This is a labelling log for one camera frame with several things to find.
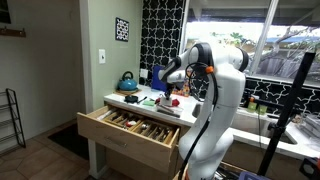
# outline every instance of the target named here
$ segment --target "countertop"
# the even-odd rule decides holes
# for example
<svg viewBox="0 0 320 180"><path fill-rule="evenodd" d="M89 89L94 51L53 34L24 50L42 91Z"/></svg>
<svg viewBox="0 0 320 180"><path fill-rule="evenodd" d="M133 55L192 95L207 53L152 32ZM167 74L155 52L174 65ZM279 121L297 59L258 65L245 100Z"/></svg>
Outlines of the countertop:
<svg viewBox="0 0 320 180"><path fill-rule="evenodd" d="M160 94L163 94L162 91L151 89L147 86L138 86L139 89L142 91L134 94L135 96L139 97L139 100L143 99L147 96L147 99L157 99L160 97ZM161 119L165 119L168 122L184 125L184 126L192 126L193 123L196 121L196 118L192 116L193 108L197 103L199 103L193 97L183 97L178 95L172 95L173 99L178 99L180 101L179 108L182 108L183 111L181 113L180 118L169 116L163 113L156 112L155 106L145 106L140 104L127 104L124 102L124 96L118 94L110 94L104 97L104 101L108 104L124 107L126 109L130 109L132 111L140 111L144 114L149 114L154 117L158 117ZM258 115L256 113L248 113L246 110L238 109L237 114L257 118ZM267 120L267 121L275 121L274 119L268 118L266 115L260 116L260 119ZM261 147L266 149L269 144L269 138L261 136L259 138L258 135L248 133L245 131L241 131L238 129L229 128L234 135L234 139L236 141L240 141L246 144L250 144L256 147L259 147L259 139L261 140ZM296 144L288 144L279 142L277 146L276 152L280 154L284 154L293 158L303 159L304 157L319 157L320 152L317 151L318 149L310 148L310 145L314 144L305 134L303 134L294 123L289 123L286 129L286 135Z"/></svg>

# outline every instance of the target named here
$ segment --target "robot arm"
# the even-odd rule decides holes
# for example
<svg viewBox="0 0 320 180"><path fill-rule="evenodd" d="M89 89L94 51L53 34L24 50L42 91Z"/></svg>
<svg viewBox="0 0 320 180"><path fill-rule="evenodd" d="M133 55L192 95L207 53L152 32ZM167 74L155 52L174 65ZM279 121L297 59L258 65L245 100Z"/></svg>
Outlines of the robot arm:
<svg viewBox="0 0 320 180"><path fill-rule="evenodd" d="M159 79L167 85L166 98L181 76L179 69L191 66L198 74L208 77L209 85L200 114L194 125L179 141L179 152L189 163L188 175L192 179L210 179L233 141L227 131L240 103L244 90L245 76L241 73L248 64L248 55L241 49L214 47L207 43L195 44L159 71ZM214 72L206 72L214 67Z"/></svg>

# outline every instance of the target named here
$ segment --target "black patterned backsplash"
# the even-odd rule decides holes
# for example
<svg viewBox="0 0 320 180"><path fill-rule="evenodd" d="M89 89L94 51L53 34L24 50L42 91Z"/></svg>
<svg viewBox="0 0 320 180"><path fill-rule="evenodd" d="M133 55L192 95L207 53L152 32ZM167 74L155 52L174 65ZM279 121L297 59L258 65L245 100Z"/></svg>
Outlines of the black patterned backsplash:
<svg viewBox="0 0 320 180"><path fill-rule="evenodd" d="M263 80L258 78L247 78L246 90L251 94L257 95L260 99L271 101L278 104L284 104L289 95L291 84ZM298 108L303 113L312 113L320 116L320 88L303 86L300 95L296 100ZM268 112L280 114L278 109L268 109Z"/></svg>
<svg viewBox="0 0 320 180"><path fill-rule="evenodd" d="M139 83L151 86L155 65L165 66L179 53L185 0L144 0L140 69L147 69L147 79Z"/></svg>

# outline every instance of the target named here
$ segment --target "black and white artwork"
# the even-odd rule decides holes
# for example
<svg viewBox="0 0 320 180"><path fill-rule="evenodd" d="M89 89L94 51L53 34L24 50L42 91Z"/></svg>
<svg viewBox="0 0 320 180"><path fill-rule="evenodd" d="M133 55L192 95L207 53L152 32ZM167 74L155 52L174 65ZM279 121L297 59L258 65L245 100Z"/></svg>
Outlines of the black and white artwork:
<svg viewBox="0 0 320 180"><path fill-rule="evenodd" d="M116 18L116 40L129 41L129 22Z"/></svg>
<svg viewBox="0 0 320 180"><path fill-rule="evenodd" d="M7 0L0 0L0 23L11 23Z"/></svg>

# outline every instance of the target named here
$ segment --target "white wall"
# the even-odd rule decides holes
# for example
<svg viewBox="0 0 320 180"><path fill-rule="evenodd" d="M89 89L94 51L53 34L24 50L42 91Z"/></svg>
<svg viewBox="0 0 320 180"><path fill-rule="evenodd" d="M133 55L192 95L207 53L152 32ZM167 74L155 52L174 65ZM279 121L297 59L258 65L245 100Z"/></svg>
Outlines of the white wall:
<svg viewBox="0 0 320 180"><path fill-rule="evenodd" d="M27 37L0 36L0 88L16 90L28 139L83 110L79 2L9 0L8 5L12 24L0 27L25 28Z"/></svg>

